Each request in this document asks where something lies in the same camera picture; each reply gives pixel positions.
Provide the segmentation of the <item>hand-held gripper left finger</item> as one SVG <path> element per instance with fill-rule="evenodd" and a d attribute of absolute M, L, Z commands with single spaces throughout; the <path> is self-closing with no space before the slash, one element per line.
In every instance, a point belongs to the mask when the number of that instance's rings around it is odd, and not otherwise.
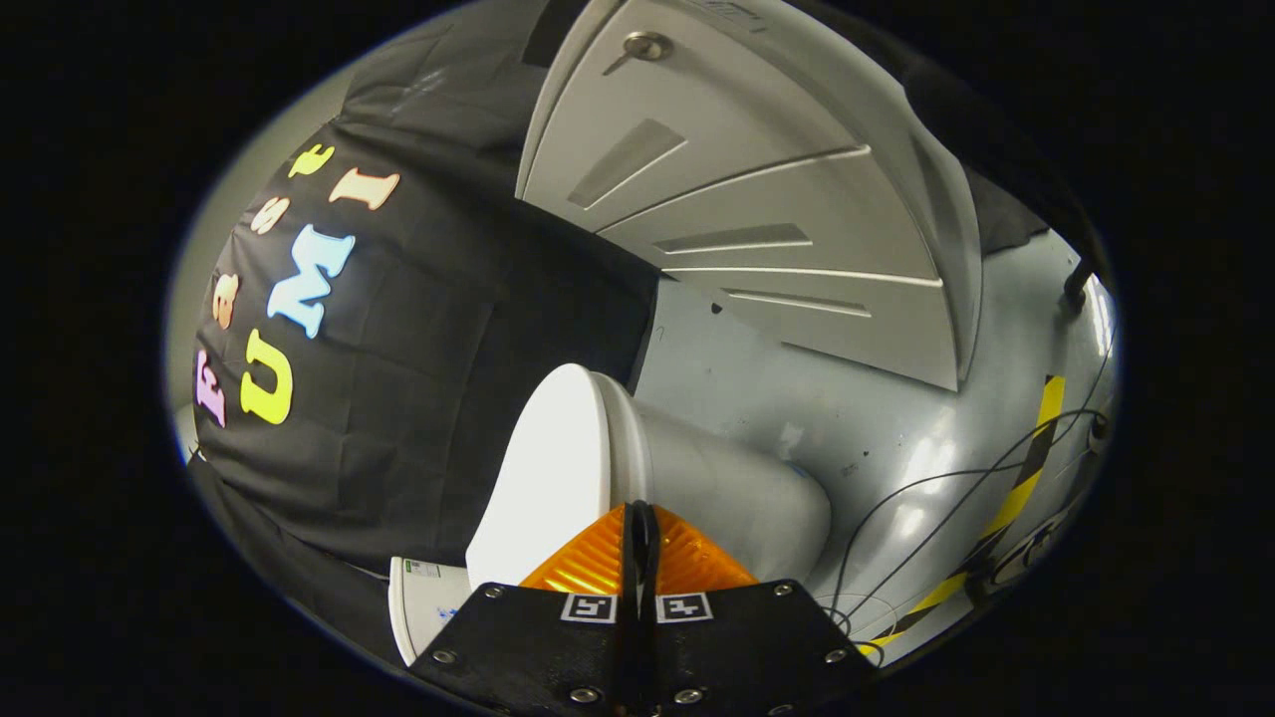
<path fill-rule="evenodd" d="M 483 583 L 409 665 L 411 676 L 505 716 L 638 714 L 638 504 L 586 532 L 618 550 L 609 595 Z"/>

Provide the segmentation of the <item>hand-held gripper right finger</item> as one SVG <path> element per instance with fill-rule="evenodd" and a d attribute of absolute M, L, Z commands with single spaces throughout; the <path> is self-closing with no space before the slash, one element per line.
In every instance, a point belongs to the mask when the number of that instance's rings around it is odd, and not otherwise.
<path fill-rule="evenodd" d="M 796 580 L 756 580 L 717 543 L 638 501 L 638 716 L 817 716 L 880 674 Z"/>

